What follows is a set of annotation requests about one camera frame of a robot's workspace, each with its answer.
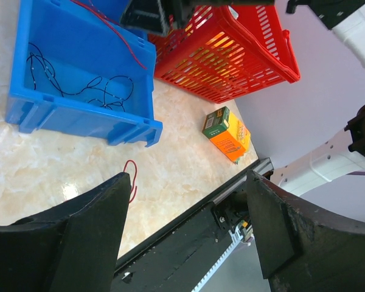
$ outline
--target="black wire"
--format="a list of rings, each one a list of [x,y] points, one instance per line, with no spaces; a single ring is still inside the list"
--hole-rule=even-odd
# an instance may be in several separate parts
[[[125,112],[125,108],[123,106],[123,102],[127,101],[133,94],[133,91],[134,91],[134,82],[131,78],[127,77],[127,76],[124,76],[124,75],[117,75],[117,76],[114,76],[114,77],[111,77],[105,84],[104,86],[104,90],[101,89],[101,88],[97,88],[96,86],[101,84],[102,80],[103,80],[103,77],[101,76],[97,76],[95,78],[93,78],[90,82],[88,82],[88,84],[86,85],[86,87],[84,87],[81,91],[79,92],[76,92],[76,93],[69,93],[69,92],[64,92],[62,89],[61,89],[61,86],[59,84],[59,82],[57,81],[57,79],[55,78],[55,75],[56,75],[56,72],[55,72],[55,68],[54,66],[52,65],[52,63],[47,60],[43,54],[42,54],[42,51],[39,49],[39,47],[37,47],[35,44],[33,43],[29,43],[31,46],[33,46],[39,53],[39,55],[36,55],[34,53],[30,53],[30,56],[27,58],[26,61],[29,61],[30,60],[30,63],[31,63],[31,67],[30,67],[30,71],[31,71],[31,76],[32,76],[32,79],[33,79],[33,84],[34,84],[34,90],[37,89],[37,83],[35,81],[35,76],[33,74],[33,70],[34,70],[34,67],[33,67],[33,58],[35,58],[39,63],[40,65],[43,67],[44,69],[44,73],[46,75],[46,77],[49,79],[50,83],[52,84],[52,86],[61,93],[61,96],[64,97],[64,95],[67,95],[67,96],[77,96],[77,95],[80,95],[82,92],[84,92],[85,90],[87,89],[93,89],[93,90],[98,90],[98,91],[103,91],[103,102],[99,99],[91,99],[90,101],[88,101],[88,103],[91,103],[93,101],[98,101],[100,102],[102,105],[101,107],[103,108],[109,108],[112,110],[112,107],[111,106],[118,106],[118,107],[121,107],[123,109],[123,111]],[[116,96],[114,94],[111,94],[110,92],[107,91],[107,87],[110,83],[111,80],[115,79],[115,78],[127,78],[129,79],[129,81],[131,82],[131,91],[128,95],[128,97],[126,99],[122,99],[121,97],[119,96]],[[115,99],[119,99],[121,101],[116,101],[116,102],[111,102],[111,103],[106,103],[106,95],[109,95],[111,97],[114,97]]]
[[[33,62],[32,62],[32,58],[31,58],[30,72],[31,72],[31,77],[32,77],[33,85],[34,85],[34,90],[37,90],[37,82],[35,81],[33,69],[34,69],[33,68]]]

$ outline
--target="red plastic basket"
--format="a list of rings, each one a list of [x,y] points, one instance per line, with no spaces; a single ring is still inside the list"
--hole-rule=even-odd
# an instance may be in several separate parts
[[[274,6],[199,6],[186,29],[150,41],[156,78],[215,103],[300,79]]]

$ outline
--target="wire cable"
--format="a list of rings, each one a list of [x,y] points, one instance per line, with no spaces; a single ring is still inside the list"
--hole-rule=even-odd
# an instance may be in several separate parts
[[[134,191],[134,195],[131,197],[131,199],[129,200],[129,204],[131,204],[132,203],[132,201],[134,201],[134,199],[135,199],[135,197],[136,197],[136,192],[137,192],[137,190],[138,190],[138,186],[136,186],[135,185],[135,180],[136,180],[136,176],[137,176],[137,174],[138,174],[138,167],[137,167],[137,165],[136,165],[136,163],[135,163],[135,161],[133,161],[133,160],[128,160],[127,162],[126,162],[126,164],[124,165],[124,168],[123,168],[123,172],[126,172],[126,170],[127,170],[127,166],[128,166],[128,164],[129,163],[132,163],[132,164],[134,164],[134,167],[135,167],[135,174],[134,174],[134,179],[133,179],[133,185],[131,186],[131,194],[133,193],[133,191]]]
[[[133,58],[136,60],[136,62],[139,64],[139,66],[144,68],[145,70],[147,70],[147,68],[135,56],[135,53],[133,52],[133,50],[131,49],[130,45],[127,43],[125,38],[112,25],[110,25],[109,22],[101,14],[97,13],[95,10],[90,8],[88,5],[85,5],[84,3],[79,2],[78,0],[71,0],[71,1],[79,6],[83,7],[84,9],[90,11],[92,14],[94,14],[96,17],[98,17],[99,20],[103,21],[103,23],[106,26],[108,26],[124,42],[124,44],[126,45],[128,50],[130,51],[130,54],[133,56]]]
[[[57,90],[60,92],[61,96],[64,97],[64,95],[67,95],[67,96],[78,96],[80,95],[81,93],[83,93],[85,90],[87,89],[93,89],[93,90],[97,90],[97,91],[102,91],[103,92],[103,101],[97,99],[97,98],[94,98],[94,99],[91,99],[88,101],[88,103],[92,103],[92,102],[99,102],[101,104],[100,107],[102,108],[108,108],[110,110],[113,110],[113,106],[118,106],[120,108],[123,109],[123,111],[125,112],[125,108],[123,106],[123,102],[127,101],[133,94],[133,91],[134,91],[134,82],[131,78],[127,77],[127,76],[124,76],[124,75],[116,75],[114,77],[111,77],[110,79],[107,80],[105,86],[104,86],[104,89],[102,88],[98,88],[96,86],[98,86],[99,84],[101,84],[102,80],[103,80],[103,77],[101,76],[97,76],[95,78],[93,78],[91,81],[88,82],[88,84],[83,88],[81,89],[79,92],[75,92],[75,93],[70,93],[70,92],[65,92],[62,90],[59,82],[57,81],[56,79],[56,71],[55,71],[55,68],[54,66],[52,65],[52,63],[47,60],[43,54],[42,54],[42,51],[39,49],[38,46],[36,46],[35,44],[33,43],[29,43],[31,46],[33,46],[39,53],[39,55],[35,54],[35,53],[30,53],[30,55],[27,57],[27,61],[30,61],[30,71],[31,71],[31,77],[32,77],[32,80],[33,80],[33,88],[34,90],[37,90],[37,83],[36,83],[36,80],[35,80],[35,76],[34,76],[34,60],[38,61],[39,64],[42,66],[43,70],[44,70],[44,73],[46,75],[46,77],[49,79],[51,85]],[[110,83],[111,80],[114,80],[116,78],[126,78],[128,79],[130,82],[131,82],[131,90],[130,90],[130,93],[129,95],[123,99],[119,96],[116,96],[115,94],[112,94],[110,92],[107,91],[107,88],[108,88],[108,85]],[[111,96],[112,98],[115,98],[115,99],[118,99],[117,101],[115,102],[110,102],[110,103],[107,103],[106,102],[106,95],[108,96]]]

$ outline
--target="white wall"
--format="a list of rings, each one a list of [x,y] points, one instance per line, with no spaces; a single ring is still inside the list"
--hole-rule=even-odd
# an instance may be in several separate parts
[[[365,222],[365,176],[342,176],[305,193],[302,198],[334,213]]]
[[[365,70],[307,7],[286,15],[277,11],[291,40],[302,74],[237,99],[260,157],[282,167],[330,139],[365,104]]]

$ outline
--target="barcode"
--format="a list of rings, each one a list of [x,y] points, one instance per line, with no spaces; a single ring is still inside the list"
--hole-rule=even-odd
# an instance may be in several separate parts
[[[210,119],[208,119],[207,124],[206,124],[206,129],[211,127],[213,122],[214,122],[214,117],[211,117]]]

